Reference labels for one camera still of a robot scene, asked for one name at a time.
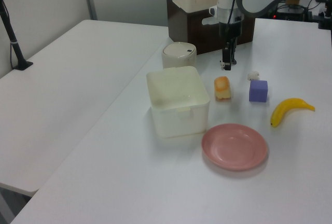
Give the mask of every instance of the container lid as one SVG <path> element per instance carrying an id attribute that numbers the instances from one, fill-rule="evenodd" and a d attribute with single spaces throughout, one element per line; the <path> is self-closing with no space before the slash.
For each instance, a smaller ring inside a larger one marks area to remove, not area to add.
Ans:
<path id="1" fill-rule="evenodd" d="M 163 53 L 173 57 L 186 57 L 196 50 L 195 45 L 189 43 L 173 43 L 164 48 Z"/>

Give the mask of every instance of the small round bin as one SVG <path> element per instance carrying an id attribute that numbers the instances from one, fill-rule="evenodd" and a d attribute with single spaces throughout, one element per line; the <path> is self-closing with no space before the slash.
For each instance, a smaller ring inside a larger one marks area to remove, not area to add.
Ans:
<path id="1" fill-rule="evenodd" d="M 193 44 L 172 43 L 164 48 L 161 56 L 163 68 L 195 67 L 197 50 Z"/>

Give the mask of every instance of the storage box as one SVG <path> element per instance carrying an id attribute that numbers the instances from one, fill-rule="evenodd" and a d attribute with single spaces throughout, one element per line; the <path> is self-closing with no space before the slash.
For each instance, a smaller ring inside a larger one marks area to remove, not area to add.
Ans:
<path id="1" fill-rule="evenodd" d="M 206 130 L 210 98 L 194 67 L 165 68 L 146 76 L 157 134 L 175 137 Z"/>

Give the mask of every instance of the black stand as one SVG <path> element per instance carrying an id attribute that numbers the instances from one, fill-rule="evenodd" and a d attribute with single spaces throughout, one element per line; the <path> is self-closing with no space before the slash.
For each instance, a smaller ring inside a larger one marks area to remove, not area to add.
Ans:
<path id="1" fill-rule="evenodd" d="M 327 0 L 325 2 L 325 6 L 326 6 L 326 12 L 325 13 L 322 12 L 318 16 L 312 16 L 311 12 L 308 12 L 309 22 L 318 23 L 318 29 L 331 30 L 332 0 Z"/>
<path id="2" fill-rule="evenodd" d="M 15 52 L 17 60 L 18 60 L 18 65 L 16 67 L 14 67 L 14 69 L 21 70 L 21 71 L 25 70 L 26 68 L 30 67 L 33 63 L 26 61 L 23 57 L 20 46 L 16 40 L 15 33 L 11 27 L 11 24 L 9 21 L 9 16 L 7 14 L 3 0 L 0 0 L 0 15 L 1 15 L 2 21 L 4 23 L 4 26 L 6 28 L 7 34 L 9 36 L 10 43 L 14 49 L 14 52 Z"/>

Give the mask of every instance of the floor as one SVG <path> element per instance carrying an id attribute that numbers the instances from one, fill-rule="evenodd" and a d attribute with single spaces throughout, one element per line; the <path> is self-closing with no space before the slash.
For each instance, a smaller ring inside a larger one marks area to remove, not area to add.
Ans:
<path id="1" fill-rule="evenodd" d="M 10 224 L 30 199 L 26 195 L 0 188 L 0 224 Z"/>

